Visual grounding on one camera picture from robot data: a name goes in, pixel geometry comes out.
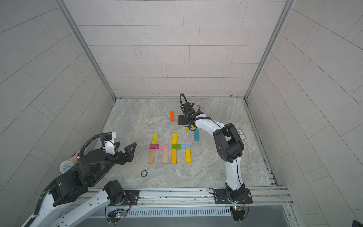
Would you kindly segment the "yellow block short vertical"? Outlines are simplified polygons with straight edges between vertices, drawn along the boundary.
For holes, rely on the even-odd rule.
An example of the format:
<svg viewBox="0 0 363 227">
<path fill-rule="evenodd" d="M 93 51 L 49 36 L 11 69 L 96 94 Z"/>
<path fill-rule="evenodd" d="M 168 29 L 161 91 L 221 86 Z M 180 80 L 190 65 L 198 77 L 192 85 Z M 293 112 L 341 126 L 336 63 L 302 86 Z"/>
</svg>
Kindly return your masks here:
<svg viewBox="0 0 363 227">
<path fill-rule="evenodd" d="M 190 148 L 185 149 L 185 155 L 186 155 L 186 163 L 191 163 L 191 149 Z"/>
</svg>

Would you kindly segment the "green block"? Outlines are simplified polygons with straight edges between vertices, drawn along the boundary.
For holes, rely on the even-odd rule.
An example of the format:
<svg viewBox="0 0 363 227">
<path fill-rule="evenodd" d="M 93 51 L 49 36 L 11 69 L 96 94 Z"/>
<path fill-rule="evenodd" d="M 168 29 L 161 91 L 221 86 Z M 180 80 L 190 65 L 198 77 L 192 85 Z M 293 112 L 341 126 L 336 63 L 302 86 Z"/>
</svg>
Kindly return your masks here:
<svg viewBox="0 0 363 227">
<path fill-rule="evenodd" d="M 172 149 L 178 150 L 178 149 L 182 149 L 182 147 L 180 144 L 173 144 Z"/>
</svg>

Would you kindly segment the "magenta block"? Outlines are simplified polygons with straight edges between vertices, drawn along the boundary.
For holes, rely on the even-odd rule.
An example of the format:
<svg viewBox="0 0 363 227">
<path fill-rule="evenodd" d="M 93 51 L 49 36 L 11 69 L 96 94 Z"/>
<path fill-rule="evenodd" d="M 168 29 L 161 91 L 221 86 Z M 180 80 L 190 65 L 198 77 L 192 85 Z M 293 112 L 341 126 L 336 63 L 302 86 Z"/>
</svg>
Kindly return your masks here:
<svg viewBox="0 0 363 227">
<path fill-rule="evenodd" d="M 159 150 L 159 146 L 159 144 L 151 144 L 149 148 Z"/>
</svg>

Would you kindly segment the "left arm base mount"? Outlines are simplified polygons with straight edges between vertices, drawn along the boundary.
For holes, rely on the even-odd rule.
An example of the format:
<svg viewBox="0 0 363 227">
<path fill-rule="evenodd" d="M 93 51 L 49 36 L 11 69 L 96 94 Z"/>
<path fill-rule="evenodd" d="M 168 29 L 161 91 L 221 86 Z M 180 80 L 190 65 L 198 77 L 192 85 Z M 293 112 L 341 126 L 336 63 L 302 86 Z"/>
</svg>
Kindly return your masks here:
<svg viewBox="0 0 363 227">
<path fill-rule="evenodd" d="M 140 196 L 140 190 L 126 190 L 118 193 L 113 199 L 111 204 L 114 206 L 133 206 L 137 205 Z"/>
</svg>

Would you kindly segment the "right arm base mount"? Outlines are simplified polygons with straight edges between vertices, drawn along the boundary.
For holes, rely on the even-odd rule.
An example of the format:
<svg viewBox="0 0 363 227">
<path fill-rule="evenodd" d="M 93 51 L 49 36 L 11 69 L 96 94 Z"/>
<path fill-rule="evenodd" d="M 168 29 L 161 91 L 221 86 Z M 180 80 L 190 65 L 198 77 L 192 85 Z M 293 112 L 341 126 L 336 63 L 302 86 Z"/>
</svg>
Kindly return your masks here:
<svg viewBox="0 0 363 227">
<path fill-rule="evenodd" d="M 238 190 L 232 189 L 212 189 L 215 204 L 252 204 L 252 195 L 248 188 L 241 187 Z"/>
</svg>

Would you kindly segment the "teal block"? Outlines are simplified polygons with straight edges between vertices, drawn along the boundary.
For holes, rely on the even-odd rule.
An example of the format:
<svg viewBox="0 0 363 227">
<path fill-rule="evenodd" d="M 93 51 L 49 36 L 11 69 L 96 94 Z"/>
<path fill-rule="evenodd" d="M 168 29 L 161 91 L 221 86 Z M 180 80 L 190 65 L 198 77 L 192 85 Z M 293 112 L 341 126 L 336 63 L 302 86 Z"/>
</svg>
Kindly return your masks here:
<svg viewBox="0 0 363 227">
<path fill-rule="evenodd" d="M 196 129 L 194 131 L 194 141 L 195 142 L 199 141 L 199 130 L 198 129 Z"/>
</svg>

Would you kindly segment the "pink block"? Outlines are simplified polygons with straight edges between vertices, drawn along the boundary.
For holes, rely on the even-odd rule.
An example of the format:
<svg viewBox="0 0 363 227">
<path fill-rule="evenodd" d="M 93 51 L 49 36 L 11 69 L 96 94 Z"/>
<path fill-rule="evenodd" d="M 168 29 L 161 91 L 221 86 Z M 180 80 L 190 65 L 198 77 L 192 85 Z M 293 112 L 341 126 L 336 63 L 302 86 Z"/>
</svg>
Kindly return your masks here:
<svg viewBox="0 0 363 227">
<path fill-rule="evenodd" d="M 159 145 L 159 150 L 165 150 L 168 149 L 168 145 Z"/>
</svg>

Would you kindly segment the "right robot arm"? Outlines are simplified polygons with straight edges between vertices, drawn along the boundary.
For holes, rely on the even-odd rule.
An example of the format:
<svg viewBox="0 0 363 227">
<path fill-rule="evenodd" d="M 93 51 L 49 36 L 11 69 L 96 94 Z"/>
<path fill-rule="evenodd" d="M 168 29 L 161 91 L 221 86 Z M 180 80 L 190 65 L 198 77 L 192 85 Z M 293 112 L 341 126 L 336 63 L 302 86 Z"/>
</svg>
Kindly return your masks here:
<svg viewBox="0 0 363 227">
<path fill-rule="evenodd" d="M 202 111 L 195 111 L 194 106 L 194 103 L 187 100 L 182 102 L 180 99 L 182 114 L 178 116 L 178 124 L 186 126 L 191 131 L 202 129 L 213 136 L 217 153 L 226 166 L 226 195 L 231 202 L 238 202 L 245 192 L 241 171 L 244 143 L 232 123 L 216 122 Z"/>
</svg>

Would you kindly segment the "tan wooden block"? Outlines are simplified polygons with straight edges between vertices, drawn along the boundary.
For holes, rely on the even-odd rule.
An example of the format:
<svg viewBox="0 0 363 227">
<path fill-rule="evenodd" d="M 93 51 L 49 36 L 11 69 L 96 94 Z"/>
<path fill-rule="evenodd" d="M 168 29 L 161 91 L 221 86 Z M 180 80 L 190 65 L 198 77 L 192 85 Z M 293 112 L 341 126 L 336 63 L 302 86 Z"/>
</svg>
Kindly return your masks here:
<svg viewBox="0 0 363 227">
<path fill-rule="evenodd" d="M 153 164 L 154 163 L 154 155 L 155 155 L 155 150 L 154 149 L 150 149 L 149 150 L 149 157 L 148 157 L 148 163 L 149 164 Z"/>
<path fill-rule="evenodd" d="M 168 163 L 168 149 L 163 150 L 163 164 Z"/>
</svg>

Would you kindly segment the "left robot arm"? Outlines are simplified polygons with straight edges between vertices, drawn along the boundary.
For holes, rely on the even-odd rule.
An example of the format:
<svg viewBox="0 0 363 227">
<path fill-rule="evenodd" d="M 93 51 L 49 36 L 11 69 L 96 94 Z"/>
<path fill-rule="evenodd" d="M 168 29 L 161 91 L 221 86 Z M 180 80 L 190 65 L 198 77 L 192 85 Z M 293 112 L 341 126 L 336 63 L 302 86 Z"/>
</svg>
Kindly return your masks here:
<svg viewBox="0 0 363 227">
<path fill-rule="evenodd" d="M 90 200 L 63 214 L 66 208 L 99 183 L 115 165 L 133 161 L 137 144 L 134 142 L 126 146 L 123 152 L 118 150 L 119 146 L 120 142 L 114 142 L 111 132 L 91 137 L 76 154 L 76 164 L 45 187 L 35 211 L 23 226 L 73 227 L 109 205 L 124 207 L 106 213 L 108 221 L 118 222 L 127 216 L 131 207 L 137 204 L 140 192 L 124 190 L 117 180 L 109 181 Z"/>
</svg>

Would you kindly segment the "light blue block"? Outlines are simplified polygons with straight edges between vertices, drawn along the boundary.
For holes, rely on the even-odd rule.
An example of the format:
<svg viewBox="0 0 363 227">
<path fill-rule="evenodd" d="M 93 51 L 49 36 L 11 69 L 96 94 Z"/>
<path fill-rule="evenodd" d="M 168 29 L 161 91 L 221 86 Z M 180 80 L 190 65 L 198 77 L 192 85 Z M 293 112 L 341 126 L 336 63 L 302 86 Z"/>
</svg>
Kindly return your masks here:
<svg viewBox="0 0 363 227">
<path fill-rule="evenodd" d="M 190 144 L 182 144 L 181 145 L 181 149 L 190 149 L 191 145 Z"/>
</svg>

